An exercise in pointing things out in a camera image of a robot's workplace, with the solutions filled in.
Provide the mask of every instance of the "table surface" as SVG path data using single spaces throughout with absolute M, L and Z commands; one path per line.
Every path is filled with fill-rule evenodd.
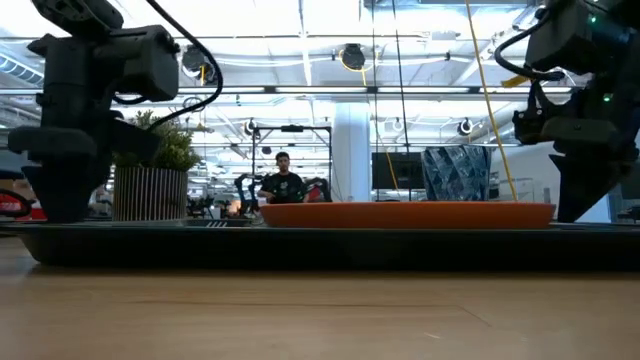
M 640 275 L 56 269 L 0 238 L 2 359 L 640 359 Z

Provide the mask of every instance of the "black tray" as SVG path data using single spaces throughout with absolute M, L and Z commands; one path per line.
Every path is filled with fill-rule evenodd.
M 47 265 L 311 270 L 640 270 L 640 228 L 211 228 L 189 223 L 3 224 Z

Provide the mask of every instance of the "orange plate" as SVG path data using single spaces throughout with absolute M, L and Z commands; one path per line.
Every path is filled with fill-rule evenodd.
M 265 205 L 267 224 L 294 228 L 541 229 L 550 204 L 513 202 L 370 202 Z

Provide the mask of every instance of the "man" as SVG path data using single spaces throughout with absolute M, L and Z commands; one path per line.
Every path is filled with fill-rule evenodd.
M 303 182 L 300 176 L 289 171 L 289 154 L 286 152 L 278 153 L 276 163 L 280 171 L 263 182 L 258 196 L 267 198 L 269 204 L 303 202 L 300 197 Z

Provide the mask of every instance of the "white pillar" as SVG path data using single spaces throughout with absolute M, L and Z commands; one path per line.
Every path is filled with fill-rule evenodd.
M 333 122 L 332 198 L 339 202 L 371 199 L 369 105 L 338 103 Z

